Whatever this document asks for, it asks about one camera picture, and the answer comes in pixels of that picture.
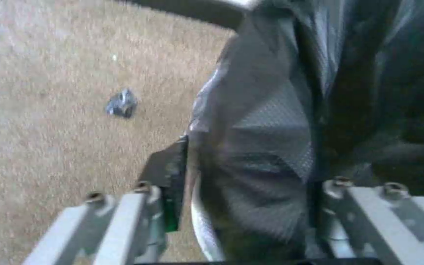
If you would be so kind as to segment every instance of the bolt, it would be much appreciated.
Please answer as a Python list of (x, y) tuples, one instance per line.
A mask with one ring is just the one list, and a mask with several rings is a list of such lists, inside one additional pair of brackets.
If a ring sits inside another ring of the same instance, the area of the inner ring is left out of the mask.
[(137, 186), (133, 189), (135, 193), (150, 193), (151, 184), (148, 181), (140, 181)]
[(106, 201), (106, 196), (100, 191), (93, 191), (86, 195), (84, 200), (89, 205), (101, 206)]
[(410, 197), (407, 186), (400, 183), (387, 182), (382, 187), (382, 190), (384, 197), (390, 200), (401, 200)]
[(346, 178), (343, 176), (336, 176), (333, 179), (333, 186), (337, 188), (349, 188), (353, 186), (353, 181), (350, 178)]

